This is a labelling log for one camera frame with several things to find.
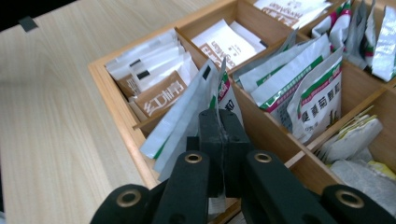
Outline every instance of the white packet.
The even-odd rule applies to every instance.
[[[134,112],[140,118],[139,112],[144,113],[145,117],[151,117],[156,113],[164,111],[171,106],[180,96],[184,90],[187,89],[191,82],[191,75],[196,75],[198,69],[192,61],[191,57],[171,74],[165,77],[161,82],[155,84],[146,91],[141,92],[137,97],[132,99],[132,102],[138,106],[138,109],[133,107]]]
[[[317,18],[332,3],[317,1],[259,0],[254,6],[267,15],[297,29]]]
[[[375,47],[373,74],[390,81],[396,75],[396,9],[385,7],[385,17]]]
[[[177,45],[156,54],[144,55],[136,62],[131,63],[129,70],[132,75],[142,73],[146,70],[154,70],[157,67],[174,60],[184,52],[186,52],[186,50],[184,50],[183,46]]]
[[[344,59],[358,66],[361,70],[367,67],[366,61],[361,56],[361,46],[367,22],[366,3],[362,0],[355,9],[349,24]]]
[[[123,53],[120,57],[107,63],[106,70],[115,79],[120,90],[127,98],[136,96],[138,92],[136,92],[136,85],[129,70],[130,64],[136,62],[139,57],[145,54],[157,51],[157,49],[167,48],[167,46],[175,43],[177,43],[176,32],[170,30]]]
[[[251,93],[257,106],[269,112],[291,131],[291,121],[286,110],[289,101],[305,75],[329,55],[329,38],[323,35]]]
[[[349,130],[341,139],[337,139],[329,146],[322,148],[321,160],[326,164],[332,164],[340,160],[352,160],[355,155],[366,149],[382,130],[382,124],[378,119],[366,120],[360,126]]]
[[[214,108],[214,102],[211,102],[211,108]],[[218,109],[226,109],[228,111],[232,111],[238,117],[239,122],[244,127],[244,121],[242,119],[241,108],[239,107],[238,102],[236,101],[235,94],[233,93],[233,86],[231,85],[230,78],[228,77],[227,72],[224,72],[222,76],[220,76],[219,81],[219,95],[218,95]]]
[[[163,116],[146,141],[140,147],[140,151],[151,159],[156,159],[161,153],[166,140],[177,126],[177,122],[183,116],[188,107],[190,107],[191,98],[201,89],[206,80],[204,77],[213,77],[218,73],[216,66],[207,61],[199,73],[190,83],[189,87],[178,98],[172,108]]]
[[[230,28],[242,38],[244,38],[256,50],[257,53],[262,52],[266,49],[265,43],[261,39],[259,39],[258,36],[251,33],[247,28],[245,28],[238,22],[233,21],[230,24]]]
[[[138,89],[138,93],[143,92],[154,86],[155,84],[168,77],[173,71],[177,70],[184,62],[191,60],[189,52],[185,52],[172,61],[162,64],[153,70],[145,70],[139,74],[133,73],[134,83]]]
[[[293,30],[288,35],[288,37],[286,38],[285,42],[283,42],[282,46],[278,50],[276,50],[276,51],[274,51],[274,52],[272,52],[272,53],[270,53],[270,54],[268,54],[268,55],[266,55],[264,57],[256,59],[256,60],[254,60],[252,62],[249,62],[249,63],[245,64],[244,66],[242,66],[241,68],[239,68],[238,70],[236,70],[233,73],[233,80],[238,85],[241,85],[239,78],[242,75],[244,75],[246,72],[248,72],[248,71],[254,69],[255,67],[260,66],[261,64],[267,62],[268,60],[270,60],[272,57],[275,57],[280,52],[283,52],[283,51],[293,47],[295,45],[295,43],[296,43],[297,32],[298,32],[298,29],[297,30]]]
[[[350,0],[347,0],[341,11],[340,17],[335,22],[335,25],[330,30],[329,39],[334,47],[334,50],[344,48],[344,42],[347,40],[349,24],[351,20]]]
[[[115,71],[121,69],[125,65],[132,66],[134,63],[140,62],[141,59],[145,60],[148,57],[151,57],[179,45],[180,42],[177,39],[170,39],[169,42],[161,43],[161,45],[152,46],[151,48],[141,50],[140,52],[136,52],[134,54],[132,54],[132,52],[130,54],[126,54],[117,63],[113,63],[107,66],[106,69],[107,71]]]
[[[223,58],[226,58],[228,71],[257,54],[225,20],[218,21],[191,41],[218,67],[221,66]]]
[[[161,155],[154,165],[154,170],[160,173],[160,181],[164,181],[172,174],[177,157],[186,151],[187,137],[198,134],[198,115],[209,108],[213,96],[218,92],[218,80],[219,71],[217,70],[216,73],[207,77],[191,97],[189,106],[164,144]]]
[[[118,66],[118,64],[129,64],[136,60],[136,56],[142,55],[160,47],[169,42],[177,40],[177,34],[175,29],[170,29],[163,34],[152,37],[151,39],[124,51],[119,57],[106,63],[106,68],[112,70],[112,66]]]
[[[373,66],[373,57],[376,45],[376,32],[375,32],[375,0],[372,2],[370,15],[367,18],[366,31],[366,46],[364,47],[364,60],[369,67]]]
[[[323,160],[327,148],[329,148],[333,143],[335,143],[337,140],[341,139],[347,129],[349,129],[352,125],[356,125],[358,122],[361,122],[364,119],[368,119],[370,116],[364,114],[361,115],[359,114],[357,117],[355,117],[353,120],[347,123],[345,127],[343,127],[338,134],[335,136],[331,137],[329,140],[327,140],[321,147],[318,149],[315,154],[318,156],[320,160]]]
[[[338,49],[301,82],[288,106],[292,134],[302,143],[317,137],[341,115],[341,63]]]
[[[358,189],[396,217],[396,182],[359,161],[336,161],[330,170],[346,185]]]
[[[341,14],[341,11],[343,10],[344,4],[338,7],[334,12],[332,12],[329,16],[327,16],[323,21],[321,21],[312,29],[313,38],[318,38],[332,29]]]
[[[266,63],[262,63],[256,68],[251,69],[244,75],[239,77],[242,87],[248,93],[255,91],[263,82],[275,74],[286,63],[293,60],[296,55],[299,55],[306,48],[308,48],[314,40],[304,42],[300,45],[295,45],[291,49],[280,52],[276,56],[269,59]]]

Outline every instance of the metal screw hole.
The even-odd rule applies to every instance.
[[[269,155],[267,155],[265,153],[257,153],[254,156],[254,159],[256,159],[256,161],[259,161],[259,162],[270,162],[270,161],[272,161],[272,157],[270,157]]]
[[[139,203],[142,195],[137,189],[127,189],[117,198],[117,204],[120,207],[130,207]]]
[[[337,190],[335,192],[335,197],[337,197],[338,201],[349,207],[363,208],[364,206],[364,201],[361,199],[361,197],[347,190]]]
[[[202,160],[202,156],[198,154],[189,154],[184,158],[184,160],[189,163],[198,163]]]

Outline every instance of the wooden table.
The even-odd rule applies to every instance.
[[[142,184],[87,65],[214,0],[80,0],[0,33],[7,223],[89,223]]]

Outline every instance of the wooden organizer box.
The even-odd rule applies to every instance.
[[[141,122],[107,72],[105,64],[125,50],[171,28],[176,28],[180,42],[191,53],[194,62],[200,68],[207,57],[191,43],[191,38],[221,19],[228,23],[238,21],[268,45],[267,50],[248,60],[248,63],[279,48],[292,31],[289,27],[255,8],[252,5],[254,2],[254,0],[217,1],[209,7],[169,24],[89,65],[94,81],[120,130],[122,139],[129,149],[146,187],[151,189],[158,184],[158,174],[152,170],[154,161],[142,155],[139,147],[162,115]],[[342,1],[333,1],[329,11],[333,11],[341,4]],[[383,5],[379,4],[378,13],[382,10],[381,6]],[[299,38],[309,38],[310,30],[308,29],[311,29],[327,15],[306,25],[299,32]],[[321,193],[325,187],[341,183],[341,181],[316,158],[313,152],[344,124],[370,105],[375,105],[370,113],[377,114],[384,125],[384,130],[370,145],[370,150],[377,161],[384,162],[393,172],[396,172],[396,138],[393,137],[396,134],[396,131],[393,131],[395,130],[393,127],[396,126],[396,121],[393,118],[393,115],[396,114],[396,104],[394,104],[396,79],[385,83],[348,62],[343,62],[342,69],[343,116],[308,146],[302,145],[268,113],[260,110],[248,94],[233,83],[233,90],[242,110],[246,132],[255,147],[275,152],[307,188],[317,193]]]

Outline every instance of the printed label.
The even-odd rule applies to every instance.
[[[264,7],[262,11],[288,26],[293,26],[303,16],[301,13],[292,11],[289,7],[282,7],[277,3],[271,3],[269,7]]]
[[[236,66],[236,63],[231,59],[231,55],[234,57],[240,54],[240,48],[235,46],[228,47],[228,50],[224,50],[216,41],[205,43],[200,47],[201,51],[209,57],[213,63],[217,66],[221,66],[222,59],[226,59],[227,69],[231,70]]]
[[[127,97],[136,96],[139,91],[137,86],[132,79],[132,75],[125,76],[124,78],[117,80],[117,85],[119,86],[122,93]]]
[[[297,88],[300,85],[300,82],[303,80],[306,74],[308,74],[321,62],[323,62],[323,57],[319,56],[311,64],[309,64],[297,77],[295,77],[288,85],[286,85],[277,94],[275,94],[264,104],[262,104],[260,108],[268,112],[272,112],[273,110],[275,110],[285,100],[284,98],[288,98],[290,95],[293,95],[296,92]]]
[[[148,117],[151,117],[172,105],[186,88],[186,84],[175,71],[160,83],[140,93],[135,102]]]

